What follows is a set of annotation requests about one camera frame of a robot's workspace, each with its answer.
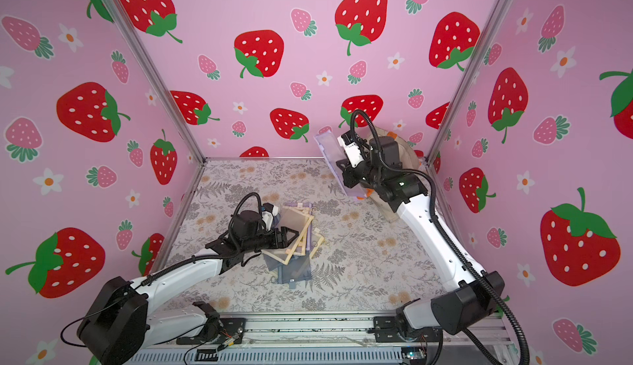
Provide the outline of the cream pouch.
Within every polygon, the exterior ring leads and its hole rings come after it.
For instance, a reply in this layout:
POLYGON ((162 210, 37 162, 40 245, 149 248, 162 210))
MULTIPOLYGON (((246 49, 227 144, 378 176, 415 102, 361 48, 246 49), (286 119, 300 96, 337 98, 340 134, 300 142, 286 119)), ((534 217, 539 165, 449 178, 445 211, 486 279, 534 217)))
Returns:
POLYGON ((313 219, 314 216, 302 213, 296 208, 283 206, 280 211, 280 221, 276 227, 282 233, 281 238, 286 239, 286 244, 280 249, 262 250, 262 254, 282 264, 288 264, 313 219))

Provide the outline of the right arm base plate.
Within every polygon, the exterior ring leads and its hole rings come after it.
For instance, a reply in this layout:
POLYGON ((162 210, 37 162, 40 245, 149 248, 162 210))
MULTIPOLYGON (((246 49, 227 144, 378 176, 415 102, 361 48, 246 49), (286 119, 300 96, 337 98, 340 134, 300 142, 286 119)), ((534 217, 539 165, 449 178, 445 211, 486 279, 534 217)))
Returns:
POLYGON ((369 334, 379 343, 438 343, 443 338, 442 330, 414 329, 402 317, 374 317, 369 334))

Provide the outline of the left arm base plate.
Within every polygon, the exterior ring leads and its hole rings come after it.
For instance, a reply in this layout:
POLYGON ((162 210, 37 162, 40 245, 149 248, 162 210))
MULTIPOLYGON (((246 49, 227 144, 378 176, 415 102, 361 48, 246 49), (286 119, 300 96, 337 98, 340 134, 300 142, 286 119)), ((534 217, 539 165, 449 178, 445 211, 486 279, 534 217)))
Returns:
POLYGON ((205 324, 198 335, 176 339, 178 345, 240 345, 246 330, 246 318, 221 317, 205 324))

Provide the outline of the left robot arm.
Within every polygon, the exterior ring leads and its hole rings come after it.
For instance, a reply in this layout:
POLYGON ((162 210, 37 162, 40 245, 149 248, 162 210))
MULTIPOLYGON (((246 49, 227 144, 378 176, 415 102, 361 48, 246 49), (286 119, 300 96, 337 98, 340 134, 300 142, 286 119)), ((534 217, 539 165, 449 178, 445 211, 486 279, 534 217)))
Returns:
POLYGON ((204 344, 224 336, 221 316, 207 302, 175 311, 160 308, 196 284, 246 265, 263 250, 287 248, 299 233, 274 227, 274 220, 267 212, 235 213, 227 231, 190 258, 134 280, 111 279, 79 320, 77 338, 99 363, 124 364, 153 345, 204 344))

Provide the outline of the grey-blue mesh pouch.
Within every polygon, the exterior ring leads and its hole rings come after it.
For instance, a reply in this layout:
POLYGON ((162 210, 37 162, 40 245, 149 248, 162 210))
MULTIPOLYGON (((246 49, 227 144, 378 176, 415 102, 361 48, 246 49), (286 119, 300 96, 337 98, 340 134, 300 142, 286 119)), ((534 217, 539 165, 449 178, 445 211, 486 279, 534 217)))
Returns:
POLYGON ((298 283, 313 279, 311 259, 308 256, 293 256, 288 264, 265 256, 265 263, 268 271, 274 275, 272 282, 287 284, 289 289, 296 289, 298 283))

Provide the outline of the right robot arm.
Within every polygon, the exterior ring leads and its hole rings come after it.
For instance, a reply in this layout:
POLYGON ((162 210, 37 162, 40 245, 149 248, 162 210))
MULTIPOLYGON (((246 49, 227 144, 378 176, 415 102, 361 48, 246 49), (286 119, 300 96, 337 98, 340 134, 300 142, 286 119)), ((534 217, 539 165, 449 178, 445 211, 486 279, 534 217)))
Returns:
POLYGON ((458 242, 435 210, 431 189, 419 174, 402 172, 398 144, 391 137, 354 143, 349 134, 336 144, 344 157, 336 162, 347 188, 373 190, 422 244, 445 290, 428 301, 416 299, 397 309, 397 330, 405 339, 436 328, 456 335, 491 315, 496 302, 485 285, 502 293, 504 280, 484 271, 458 242))

